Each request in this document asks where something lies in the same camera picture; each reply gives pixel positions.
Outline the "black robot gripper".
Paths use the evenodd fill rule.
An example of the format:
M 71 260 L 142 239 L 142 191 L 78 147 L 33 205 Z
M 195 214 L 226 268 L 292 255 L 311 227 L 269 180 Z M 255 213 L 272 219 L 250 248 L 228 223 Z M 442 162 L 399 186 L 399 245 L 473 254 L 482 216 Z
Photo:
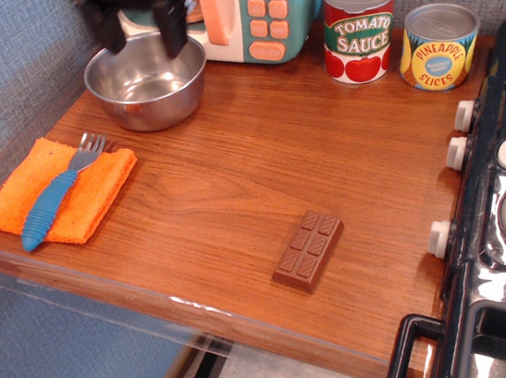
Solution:
M 126 45 L 124 31 L 118 20 L 121 9 L 153 6 L 154 20 L 167 55 L 174 59 L 188 41 L 184 0 L 75 0 L 83 9 L 83 16 L 93 37 L 114 55 Z

